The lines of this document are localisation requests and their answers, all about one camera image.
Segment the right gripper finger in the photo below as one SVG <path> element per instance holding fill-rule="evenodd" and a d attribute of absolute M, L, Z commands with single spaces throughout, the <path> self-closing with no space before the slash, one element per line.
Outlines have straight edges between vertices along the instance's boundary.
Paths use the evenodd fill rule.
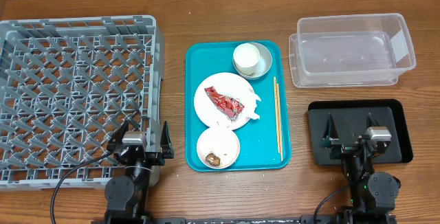
<path fill-rule="evenodd" d="M 379 123 L 373 117 L 372 113 L 368 113 L 366 115 L 366 127 L 367 128 L 371 128 L 371 127 L 376 127 L 376 126 L 379 126 Z"/>
<path fill-rule="evenodd" d="M 331 148 L 332 146 L 335 146 L 338 141 L 339 136 L 336 125 L 334 123 L 332 114 L 329 113 L 327 117 L 326 129 L 324 131 L 324 135 L 322 136 L 322 141 L 320 142 L 320 147 Z"/>

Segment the white paper cup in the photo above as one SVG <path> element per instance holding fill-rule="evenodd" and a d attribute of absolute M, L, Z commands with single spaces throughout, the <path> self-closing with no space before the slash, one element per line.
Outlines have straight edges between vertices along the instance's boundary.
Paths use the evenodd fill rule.
<path fill-rule="evenodd" d="M 237 71 L 246 76 L 255 72 L 259 59 L 259 50 L 251 43 L 240 44 L 233 51 L 233 61 Z"/>

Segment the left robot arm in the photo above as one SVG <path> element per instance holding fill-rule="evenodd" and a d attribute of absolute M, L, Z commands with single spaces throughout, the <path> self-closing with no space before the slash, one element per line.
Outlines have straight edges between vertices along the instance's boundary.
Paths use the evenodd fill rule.
<path fill-rule="evenodd" d="M 148 151 L 146 145 L 145 133 L 130 131 L 127 120 L 108 141 L 107 150 L 124 166 L 124 174 L 112 177 L 105 186 L 104 224 L 153 222 L 153 215 L 145 210 L 153 169 L 174 157 L 167 123 L 162 128 L 160 150 Z"/>

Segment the white tissue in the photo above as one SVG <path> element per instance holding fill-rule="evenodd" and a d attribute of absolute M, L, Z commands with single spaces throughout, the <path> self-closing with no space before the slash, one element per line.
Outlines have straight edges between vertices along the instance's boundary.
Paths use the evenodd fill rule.
<path fill-rule="evenodd" d="M 258 95 L 256 95 L 253 91 L 245 90 L 240 95 L 240 101 L 244 106 L 242 114 L 245 117 L 248 117 L 252 120 L 260 119 L 260 115 L 256 113 L 257 102 L 261 101 Z"/>

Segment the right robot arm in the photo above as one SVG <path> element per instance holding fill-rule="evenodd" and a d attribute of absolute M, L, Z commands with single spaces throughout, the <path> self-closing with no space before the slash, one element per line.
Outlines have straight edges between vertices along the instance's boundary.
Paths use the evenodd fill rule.
<path fill-rule="evenodd" d="M 382 155 L 391 143 L 391 132 L 380 126 L 371 114 L 367 115 L 369 127 L 358 135 L 354 144 L 339 142 L 336 125 L 331 115 L 320 145 L 330 148 L 329 157 L 341 162 L 348 184 L 323 199 L 313 214 L 314 223 L 395 223 L 389 212 L 395 209 L 395 199 L 401 182 L 387 172 L 376 172 L 373 158 Z M 342 207 L 328 221 L 318 216 L 320 208 L 331 198 L 348 189 L 352 206 Z"/>

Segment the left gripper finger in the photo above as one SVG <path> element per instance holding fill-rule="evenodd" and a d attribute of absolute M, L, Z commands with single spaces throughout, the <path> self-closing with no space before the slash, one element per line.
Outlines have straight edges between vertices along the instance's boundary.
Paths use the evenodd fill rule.
<path fill-rule="evenodd" d="M 165 122 L 162 128 L 160 146 L 162 149 L 162 157 L 164 159 L 174 158 L 174 148 L 169 135 L 168 123 Z"/>
<path fill-rule="evenodd" d="M 107 142 L 108 151 L 114 151 L 116 146 L 122 142 L 124 134 L 128 131 L 128 127 L 129 121 L 125 120 L 121 127 L 111 135 L 109 141 Z"/>

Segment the red snack wrapper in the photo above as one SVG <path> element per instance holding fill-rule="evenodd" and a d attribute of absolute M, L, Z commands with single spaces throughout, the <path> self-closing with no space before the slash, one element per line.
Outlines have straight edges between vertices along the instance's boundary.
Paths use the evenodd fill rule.
<path fill-rule="evenodd" d="M 240 100 L 217 92 L 214 87 L 204 89 L 211 102 L 224 114 L 229 121 L 234 122 L 244 110 Z"/>

